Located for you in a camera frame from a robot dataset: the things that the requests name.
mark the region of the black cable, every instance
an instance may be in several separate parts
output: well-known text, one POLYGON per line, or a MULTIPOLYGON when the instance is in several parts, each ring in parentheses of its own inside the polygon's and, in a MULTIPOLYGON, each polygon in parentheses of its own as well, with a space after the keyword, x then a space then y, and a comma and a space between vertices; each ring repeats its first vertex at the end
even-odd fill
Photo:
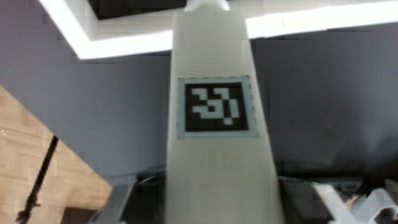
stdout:
POLYGON ((19 211, 19 213, 17 213, 17 218, 16 218, 17 224, 28 223, 33 207, 39 206, 37 194, 39 194, 39 190, 40 190, 44 177, 46 177, 46 171, 48 171, 48 166, 49 166, 49 162, 51 162, 51 158, 53 158, 56 144, 58 144, 58 138, 56 138, 56 136, 53 136, 48 151, 46 151, 46 157, 44 157, 42 164, 40 164, 40 171, 39 171, 37 178, 35 178, 33 188, 32 188, 32 192, 30 192, 28 198, 26 198, 24 210, 19 211))

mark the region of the black square marker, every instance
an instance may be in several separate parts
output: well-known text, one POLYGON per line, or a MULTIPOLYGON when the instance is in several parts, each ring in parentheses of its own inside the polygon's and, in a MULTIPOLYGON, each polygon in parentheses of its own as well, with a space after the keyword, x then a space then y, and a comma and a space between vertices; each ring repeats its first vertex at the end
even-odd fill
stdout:
POLYGON ((184 84, 184 132, 247 131, 241 82, 184 84))

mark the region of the white border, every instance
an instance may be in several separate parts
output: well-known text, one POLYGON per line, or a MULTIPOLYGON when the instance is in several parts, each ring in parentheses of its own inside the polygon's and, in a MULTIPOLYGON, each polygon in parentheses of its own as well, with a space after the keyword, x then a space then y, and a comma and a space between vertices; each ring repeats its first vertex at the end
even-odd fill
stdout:
MULTIPOLYGON (((97 21, 87 0, 39 1, 79 59, 170 50, 181 9, 97 21)), ((229 5, 250 38, 398 22, 398 0, 234 0, 229 5)))
POLYGON ((231 77, 231 78, 190 78, 177 79, 177 138, 206 138, 206 137, 257 137, 257 125, 254 119, 254 104, 252 104, 252 94, 248 77, 231 77), (248 130, 245 131, 204 131, 204 132, 186 132, 184 131, 184 85, 202 84, 202 83, 239 83, 245 99, 245 117, 248 130))

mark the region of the black pole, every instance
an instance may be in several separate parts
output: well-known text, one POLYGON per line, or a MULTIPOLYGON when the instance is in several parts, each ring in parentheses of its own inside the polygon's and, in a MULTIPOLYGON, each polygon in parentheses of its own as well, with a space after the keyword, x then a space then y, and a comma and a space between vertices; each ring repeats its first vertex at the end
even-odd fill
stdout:
POLYGON ((28 198, 26 198, 24 210, 19 211, 19 213, 17 213, 17 218, 16 218, 17 224, 28 223, 33 207, 39 206, 37 205, 37 194, 39 194, 39 190, 40 190, 44 177, 46 177, 46 171, 48 171, 48 166, 49 166, 49 162, 51 162, 51 158, 53 158, 56 144, 58 144, 58 138, 56 138, 56 136, 53 136, 48 151, 46 151, 44 161, 40 164, 40 171, 39 171, 37 178, 35 178, 33 188, 32 188, 32 192, 30 192, 28 198))

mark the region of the gray wall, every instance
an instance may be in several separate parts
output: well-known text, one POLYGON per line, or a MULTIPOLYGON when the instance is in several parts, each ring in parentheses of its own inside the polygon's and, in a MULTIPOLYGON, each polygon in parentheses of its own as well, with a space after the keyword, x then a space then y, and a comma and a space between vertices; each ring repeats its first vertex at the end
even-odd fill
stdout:
POLYGON ((37 1, 1 1, 0 30, 1 86, 115 181, 163 163, 170 58, 78 61, 37 1))
MULTIPOLYGON (((284 175, 398 170, 396 39, 387 24, 252 41, 284 175)), ((163 164, 168 69, 167 53, 78 61, 39 3, 0 2, 0 84, 111 184, 163 164)))

